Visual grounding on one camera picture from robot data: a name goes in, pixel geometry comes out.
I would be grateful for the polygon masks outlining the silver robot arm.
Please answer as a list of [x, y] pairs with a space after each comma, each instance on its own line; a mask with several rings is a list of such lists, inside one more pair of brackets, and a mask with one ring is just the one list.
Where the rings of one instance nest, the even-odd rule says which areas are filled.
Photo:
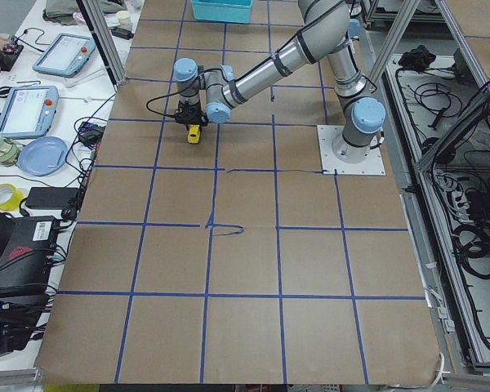
[[335, 93], [345, 127], [341, 145], [370, 147], [385, 121], [385, 107], [370, 97], [367, 78], [357, 66], [350, 46], [350, 11], [344, 1], [300, 1], [304, 24], [280, 48], [246, 73], [231, 65], [202, 67], [191, 58], [173, 66], [179, 102], [174, 120], [187, 127], [226, 123], [232, 109], [305, 65], [327, 59], [336, 83]]

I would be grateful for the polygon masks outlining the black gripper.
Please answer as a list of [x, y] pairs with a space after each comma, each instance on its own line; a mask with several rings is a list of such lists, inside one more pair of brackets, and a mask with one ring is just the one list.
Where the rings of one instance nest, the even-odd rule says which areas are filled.
[[207, 115], [202, 111], [200, 102], [189, 104], [179, 101], [174, 119], [177, 123], [186, 126], [199, 125], [205, 127], [209, 123]]

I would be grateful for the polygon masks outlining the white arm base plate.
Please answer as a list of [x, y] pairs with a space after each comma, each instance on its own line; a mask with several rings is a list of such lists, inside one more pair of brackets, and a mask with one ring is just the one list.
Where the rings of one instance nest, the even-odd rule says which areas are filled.
[[384, 176], [381, 149], [377, 136], [365, 147], [353, 147], [343, 140], [343, 126], [318, 125], [318, 145], [322, 172], [339, 176]]

